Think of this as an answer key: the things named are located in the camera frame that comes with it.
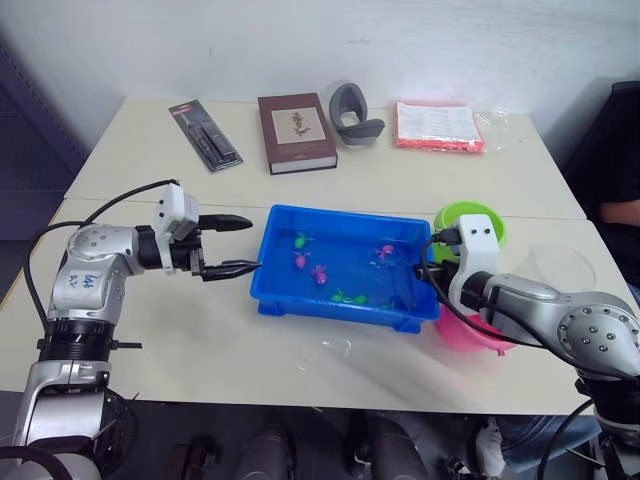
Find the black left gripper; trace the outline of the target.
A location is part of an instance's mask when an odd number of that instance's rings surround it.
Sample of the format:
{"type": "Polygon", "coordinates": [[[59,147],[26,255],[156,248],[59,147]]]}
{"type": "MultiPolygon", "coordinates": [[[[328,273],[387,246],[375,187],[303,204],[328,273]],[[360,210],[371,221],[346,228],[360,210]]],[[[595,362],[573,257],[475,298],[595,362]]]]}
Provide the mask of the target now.
{"type": "MultiPolygon", "coordinates": [[[[245,217],[233,214],[200,215],[198,228],[202,231],[216,232],[239,231],[253,227],[253,222],[245,217]]],[[[169,244],[172,267],[174,270],[190,272],[204,282],[237,278],[262,266],[258,261],[226,260],[216,266],[205,266],[202,248],[202,232],[194,230],[182,240],[169,244]]]]}

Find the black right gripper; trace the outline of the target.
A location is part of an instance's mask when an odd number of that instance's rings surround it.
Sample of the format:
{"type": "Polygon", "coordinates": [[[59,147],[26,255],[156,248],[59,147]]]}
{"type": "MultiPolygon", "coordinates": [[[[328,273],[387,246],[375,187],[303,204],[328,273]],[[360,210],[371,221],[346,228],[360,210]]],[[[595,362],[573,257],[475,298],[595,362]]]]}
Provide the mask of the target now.
{"type": "Polygon", "coordinates": [[[413,266],[412,271],[416,277],[434,276],[437,283],[450,283],[453,279],[453,262],[445,259],[434,267],[413,266]]]}

